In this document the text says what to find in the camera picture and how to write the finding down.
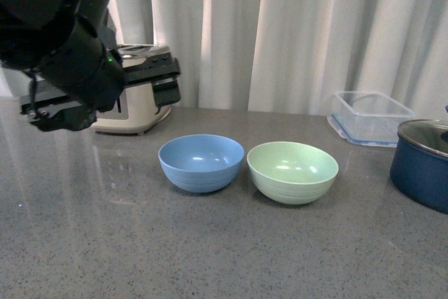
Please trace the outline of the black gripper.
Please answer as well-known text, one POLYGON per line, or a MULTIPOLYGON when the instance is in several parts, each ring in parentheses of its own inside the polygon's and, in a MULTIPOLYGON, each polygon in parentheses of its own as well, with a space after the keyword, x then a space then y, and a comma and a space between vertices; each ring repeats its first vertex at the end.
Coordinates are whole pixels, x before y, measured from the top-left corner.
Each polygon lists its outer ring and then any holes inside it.
MULTIPOLYGON (((149 57, 140 65, 125 67, 126 88, 150 83, 156 114, 163 106, 175 104, 181 100, 178 76, 181 68, 170 52, 163 52, 157 58, 149 57)), ((41 131, 54 130, 79 131, 92 127, 97 122, 98 113, 106 113, 76 101, 65 92, 47 81, 32 80, 29 94, 20 97, 20 113, 29 123, 41 131)))

